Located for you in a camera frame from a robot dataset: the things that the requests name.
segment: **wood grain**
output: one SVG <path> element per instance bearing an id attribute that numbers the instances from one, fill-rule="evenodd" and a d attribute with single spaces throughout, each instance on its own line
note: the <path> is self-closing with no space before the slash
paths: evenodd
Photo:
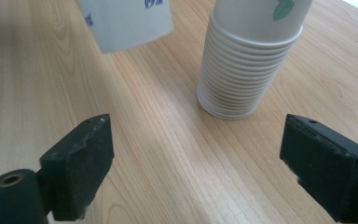
<path id="1" fill-rule="evenodd" d="M 287 113 L 358 142 L 358 10 L 315 0 L 260 107 L 226 121 L 196 98 L 214 1 L 170 3 L 174 32 L 103 55 L 76 1 L 0 0 L 0 174 L 109 113 L 114 165 L 77 223 L 334 223 L 279 150 Z"/>

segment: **white paper cup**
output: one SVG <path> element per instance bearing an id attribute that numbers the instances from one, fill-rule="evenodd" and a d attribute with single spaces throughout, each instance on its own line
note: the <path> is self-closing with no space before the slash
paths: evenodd
<path id="1" fill-rule="evenodd" d="M 279 53 L 270 53 L 270 54 L 261 54 L 261 53 L 255 53 L 251 51 L 245 51 L 243 49 L 235 49 L 228 45 L 227 42 L 223 42 L 222 40 L 218 40 L 213 35 L 210 35 L 210 33 L 207 34 L 208 37 L 206 39 L 206 43 L 210 43 L 213 48 L 222 50 L 227 54 L 232 55 L 233 57 L 236 57 L 240 60 L 244 61 L 250 61 L 250 62 L 261 62 L 261 63 L 274 63 L 277 60 L 280 60 L 284 55 L 288 54 L 291 50 L 289 48 L 288 50 L 281 51 Z"/>
<path id="2" fill-rule="evenodd" d="M 210 54 L 208 54 L 208 51 L 205 50 L 204 51 L 204 57 L 205 60 L 210 64 L 210 66 L 213 66 L 214 68 L 218 69 L 219 71 L 221 71 L 222 73 L 232 76 L 232 77 L 237 77 L 238 79 L 241 78 L 264 78 L 266 76 L 270 76 L 271 74 L 273 74 L 275 71 L 277 71 L 281 64 L 279 64 L 277 67 L 269 69 L 269 70 L 261 70 L 261 71 L 248 71 L 248 70 L 240 70 L 238 68 L 223 64 L 218 62 L 215 58 L 211 57 Z"/>
<path id="3" fill-rule="evenodd" d="M 267 73 L 263 76 L 238 76 L 230 73 L 222 67 L 217 66 L 216 64 L 211 63 L 207 58 L 203 61 L 202 67 L 207 71 L 208 76 L 216 77 L 216 79 L 224 82 L 225 84 L 232 83 L 232 85 L 228 86 L 229 88 L 240 88 L 240 86 L 251 88 L 254 85 L 264 84 L 272 79 L 277 73 L 277 71 L 274 71 L 274 73 Z"/>
<path id="4" fill-rule="evenodd" d="M 209 46 L 205 53 L 208 53 L 209 56 L 216 60 L 216 64 L 224 64 L 230 66 L 232 68 L 239 69 L 241 71 L 250 71 L 250 72 L 262 72 L 262 71 L 271 71 L 278 68 L 281 62 L 265 64 L 265 65 L 249 65 L 247 63 L 242 63 L 241 60 L 232 61 L 226 57 L 224 57 L 219 51 L 213 49 L 213 46 Z"/>
<path id="5" fill-rule="evenodd" d="M 227 97 L 222 97 L 215 92 L 211 92 L 210 87 L 203 82 L 201 85 L 201 92 L 205 100 L 209 102 L 210 105 L 216 105 L 220 108 L 226 108 L 231 110 L 243 110 L 248 108 L 250 105 L 257 104 L 258 98 L 252 98 L 249 101 L 228 99 Z"/>
<path id="6" fill-rule="evenodd" d="M 258 105 L 250 105 L 243 110 L 236 111 L 234 115 L 232 113 L 227 113 L 222 111 L 222 109 L 216 105 L 212 105 L 210 101 L 205 100 L 205 96 L 202 93 L 200 88 L 197 88 L 197 98 L 201 106 L 210 114 L 220 119 L 244 119 L 251 116 L 255 110 L 257 110 Z"/>
<path id="7" fill-rule="evenodd" d="M 102 53 L 142 45 L 173 30 L 169 0 L 77 0 Z"/>
<path id="8" fill-rule="evenodd" d="M 291 42 L 312 0 L 216 0 L 215 22 L 227 33 L 255 45 Z"/>
<path id="9" fill-rule="evenodd" d="M 254 98 L 257 98 L 260 92 L 263 92 L 266 87 L 256 88 L 253 91 L 248 91 L 245 93 L 235 93 L 228 89 L 222 88 L 219 85 L 216 85 L 215 82 L 212 82 L 210 79 L 205 78 L 203 80 L 204 85 L 208 86 L 207 92 L 210 94 L 216 94 L 218 96 L 223 96 L 222 99 L 235 100 L 236 102 L 248 103 Z"/>
<path id="10" fill-rule="evenodd" d="M 222 102 L 228 103 L 232 105 L 232 108 L 241 108 L 244 105 L 253 105 L 258 100 L 260 100 L 266 89 L 263 89 L 262 91 L 259 91 L 256 95 L 250 95 L 250 96 L 235 96 L 232 94 L 226 94 L 225 92 L 222 92 L 218 90 L 217 88 L 211 88 L 210 84 L 206 81 L 204 83 L 205 92 L 208 93 L 209 96 L 211 96 L 214 101 L 216 100 L 220 101 L 220 104 Z"/>
<path id="11" fill-rule="evenodd" d="M 208 27 L 208 32 L 210 33 L 209 35 L 213 38 L 219 40 L 229 48 L 244 53 L 252 53 L 254 55 L 274 55 L 282 53 L 283 51 L 289 50 L 296 43 L 296 38 L 294 38 L 292 42 L 287 42 L 287 45 L 280 45 L 278 47 L 270 46 L 270 48 L 268 48 L 266 46 L 255 46 L 251 42 L 247 42 L 246 39 L 239 39 L 222 30 L 217 24 L 214 24 L 213 14 L 211 15 L 209 26 L 210 27 Z M 301 32 L 302 28 L 297 34 L 297 37 L 299 37 Z"/>
<path id="12" fill-rule="evenodd" d="M 223 90 L 234 95 L 254 93 L 257 90 L 266 88 L 267 83 L 270 83 L 272 80 L 272 78 L 269 77 L 268 79 L 262 80 L 258 83 L 242 83 L 239 81 L 235 82 L 234 79 L 220 77 L 212 73 L 208 74 L 207 79 L 209 80 L 209 82 L 213 83 L 216 88 L 219 88 L 219 90 Z"/>

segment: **cup rim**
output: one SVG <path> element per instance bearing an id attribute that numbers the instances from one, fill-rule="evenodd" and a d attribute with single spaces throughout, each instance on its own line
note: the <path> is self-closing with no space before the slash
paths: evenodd
<path id="1" fill-rule="evenodd" d="M 301 33 L 303 31 L 303 25 L 301 25 L 301 27 L 298 29 L 298 32 L 294 36 L 289 38 L 289 39 L 286 39 L 286 40 L 283 40 L 283 41 L 278 41 L 278 42 L 263 43 L 263 42 L 255 42 L 255 41 L 247 40 L 245 38 L 240 38 L 240 37 L 238 37 L 236 35 L 233 35 L 233 34 L 227 32 L 227 31 L 225 31 L 224 29 L 221 29 L 219 27 L 219 24 L 216 22 L 215 17 L 214 17 L 214 7 L 212 8 L 212 11 L 211 11 L 210 21 L 212 22 L 212 24 L 215 24 L 216 27 L 219 28 L 219 31 L 224 32 L 224 34 L 228 38 L 232 39 L 233 41 L 238 42 L 238 43 L 243 43 L 245 45 L 254 46 L 256 48 L 261 48 L 261 49 L 280 48 L 281 46 L 288 45 L 291 42 L 296 41 L 301 36 Z"/>

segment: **screw hole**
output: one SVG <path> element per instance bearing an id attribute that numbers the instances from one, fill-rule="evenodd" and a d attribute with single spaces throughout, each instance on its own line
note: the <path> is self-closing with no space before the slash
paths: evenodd
<path id="1" fill-rule="evenodd" d="M 11 187 L 20 183 L 24 178 L 24 175 L 9 175 L 0 181 L 1 188 Z"/>

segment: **stack of paper cups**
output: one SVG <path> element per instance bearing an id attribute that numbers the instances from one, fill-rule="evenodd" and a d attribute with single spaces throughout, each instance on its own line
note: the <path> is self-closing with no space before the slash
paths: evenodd
<path id="1" fill-rule="evenodd" d="M 302 32 L 311 0 L 217 0 L 208 24 L 197 96 L 221 119 L 257 109 Z"/>

